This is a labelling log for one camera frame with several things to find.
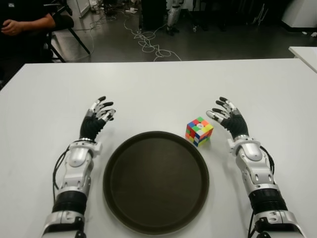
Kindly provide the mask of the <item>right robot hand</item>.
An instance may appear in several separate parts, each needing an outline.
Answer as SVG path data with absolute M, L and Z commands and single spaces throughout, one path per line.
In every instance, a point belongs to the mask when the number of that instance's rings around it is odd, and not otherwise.
M 218 122 L 235 139 L 239 136 L 249 136 L 248 126 L 239 109 L 227 98 L 220 97 L 215 102 L 222 109 L 212 108 L 206 115 Z

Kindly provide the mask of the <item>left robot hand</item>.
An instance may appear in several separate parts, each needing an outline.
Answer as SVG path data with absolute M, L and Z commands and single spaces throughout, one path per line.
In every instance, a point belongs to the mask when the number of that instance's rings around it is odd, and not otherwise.
M 80 127 L 79 138 L 95 141 L 108 121 L 114 120 L 116 110 L 114 102 L 107 101 L 106 96 L 96 99 L 87 109 Z

